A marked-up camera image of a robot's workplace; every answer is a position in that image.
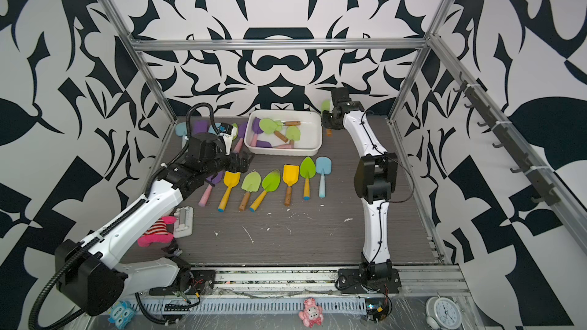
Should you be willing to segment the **green shovel brown wooden handle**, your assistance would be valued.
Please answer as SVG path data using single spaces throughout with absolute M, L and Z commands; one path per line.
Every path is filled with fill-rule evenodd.
M 323 101 L 323 103 L 321 105 L 321 113 L 329 112 L 330 111 L 330 106 L 331 106 L 331 101 L 330 100 Z M 327 128 L 326 129 L 326 136 L 327 137 L 331 137 L 332 135 L 333 135 L 333 131 L 330 128 Z

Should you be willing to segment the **purple pointed shovel pink handle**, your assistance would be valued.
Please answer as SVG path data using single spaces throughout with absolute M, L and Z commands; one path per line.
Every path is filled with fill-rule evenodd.
M 209 201 L 209 197 L 211 195 L 212 189 L 223 180 L 223 176 L 224 176 L 224 172 L 221 171 L 218 174 L 215 174 L 206 180 L 206 183 L 207 183 L 206 189 L 205 189 L 205 191 L 204 191 L 203 195 L 201 196 L 200 201 L 198 203 L 198 205 L 200 207 L 206 206 L 206 204 Z

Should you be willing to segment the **purple square shovel pink handle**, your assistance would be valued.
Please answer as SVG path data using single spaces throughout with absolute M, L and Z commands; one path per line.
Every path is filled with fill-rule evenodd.
M 196 121 L 192 126 L 192 134 L 207 133 L 209 130 L 209 122 Z

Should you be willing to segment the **yellow toy shovel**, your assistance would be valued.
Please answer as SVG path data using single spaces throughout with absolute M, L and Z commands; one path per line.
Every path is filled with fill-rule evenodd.
M 223 198 L 221 199 L 220 204 L 217 208 L 220 212 L 224 212 L 226 210 L 226 206 L 228 205 L 232 189 L 239 184 L 240 178 L 240 173 L 231 173 L 228 171 L 225 172 L 223 177 L 223 183 L 226 186 L 226 192 L 224 193 Z

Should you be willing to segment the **teal square shovel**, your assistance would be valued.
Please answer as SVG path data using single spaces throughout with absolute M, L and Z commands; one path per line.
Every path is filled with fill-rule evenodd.
M 182 137 L 182 138 L 186 137 L 186 136 L 187 136 L 187 126 L 186 126 L 186 122 L 180 122 L 180 123 L 177 123 L 177 124 L 175 125 L 175 129 L 174 129 L 174 131 L 175 131 L 175 134 L 176 134 L 176 136 L 178 136 L 178 137 L 180 137 L 180 138 L 181 138 L 181 137 Z

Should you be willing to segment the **light blue pointed shovel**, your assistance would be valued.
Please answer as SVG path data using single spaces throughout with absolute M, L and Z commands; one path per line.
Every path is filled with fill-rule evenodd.
M 318 157 L 316 159 L 316 172 L 320 175 L 319 181 L 319 198 L 324 199 L 327 195 L 326 176 L 332 172 L 332 161 L 328 157 Z

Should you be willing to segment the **green shovel yellow blue-tipped handle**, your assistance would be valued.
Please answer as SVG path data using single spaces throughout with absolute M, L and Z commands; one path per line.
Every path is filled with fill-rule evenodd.
M 311 157 L 306 157 L 300 166 L 300 175 L 304 179 L 304 200 L 310 200 L 310 180 L 316 175 L 316 165 Z

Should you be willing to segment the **white plastic storage box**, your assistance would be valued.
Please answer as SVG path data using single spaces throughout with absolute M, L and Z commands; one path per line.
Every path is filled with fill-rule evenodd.
M 281 133 L 285 136 L 288 126 L 297 126 L 301 131 L 301 139 L 292 144 L 292 149 L 254 148 L 251 146 L 251 140 L 253 137 L 252 123 L 255 117 L 282 122 L 283 128 Z M 264 132 L 258 136 L 258 141 L 268 141 L 274 146 L 290 144 L 289 142 L 284 143 L 273 134 L 265 134 Z M 271 109 L 257 110 L 249 116 L 244 144 L 249 151 L 255 154 L 312 157 L 318 153 L 323 144 L 321 120 L 316 112 Z

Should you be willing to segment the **green pointed shovel yellow handle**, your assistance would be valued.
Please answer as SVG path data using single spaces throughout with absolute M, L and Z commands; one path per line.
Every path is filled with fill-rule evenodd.
M 263 203 L 264 198 L 267 196 L 268 193 L 272 193 L 278 189 L 281 183 L 281 171 L 273 170 L 270 172 L 262 181 L 261 187 L 263 191 L 261 192 L 260 196 L 252 203 L 249 210 L 255 212 Z

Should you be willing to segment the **yellow shovel wooden handle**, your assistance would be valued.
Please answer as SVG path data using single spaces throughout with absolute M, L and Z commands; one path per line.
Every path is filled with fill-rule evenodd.
M 287 207 L 291 205 L 293 186 L 298 182 L 299 170 L 300 167 L 298 165 L 284 165 L 283 180 L 287 185 L 284 205 Z

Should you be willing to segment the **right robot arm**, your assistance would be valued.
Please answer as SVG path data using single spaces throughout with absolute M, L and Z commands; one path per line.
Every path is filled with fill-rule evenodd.
M 364 284 L 392 276 L 388 249 L 388 208 L 397 180 L 396 155 L 379 142 L 359 101 L 351 100 L 347 88 L 330 91 L 332 107 L 321 112 L 322 126 L 346 130 L 359 153 L 354 188 L 365 222 L 365 241 L 359 274 Z

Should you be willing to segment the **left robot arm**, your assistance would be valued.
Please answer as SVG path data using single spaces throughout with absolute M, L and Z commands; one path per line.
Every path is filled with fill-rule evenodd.
M 56 250 L 56 283 L 84 313 L 98 316 L 122 296 L 157 287 L 186 289 L 187 264 L 177 258 L 122 264 L 125 253 L 159 218 L 171 213 L 205 181 L 222 171 L 245 173 L 253 156 L 230 150 L 232 139 L 200 133 L 190 137 L 174 163 L 162 167 L 148 191 L 112 221 L 80 243 L 67 240 Z

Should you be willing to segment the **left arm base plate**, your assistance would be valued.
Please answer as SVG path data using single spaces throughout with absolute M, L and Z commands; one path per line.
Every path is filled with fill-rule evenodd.
M 180 291 L 186 295 L 207 295 L 215 287 L 215 270 L 183 270 L 179 276 Z

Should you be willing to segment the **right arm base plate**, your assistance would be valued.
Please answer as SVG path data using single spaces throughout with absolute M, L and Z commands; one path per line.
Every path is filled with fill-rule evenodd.
M 393 269 L 390 277 L 368 279 L 359 269 L 339 269 L 335 288 L 343 294 L 382 293 L 398 294 L 401 288 L 399 273 Z

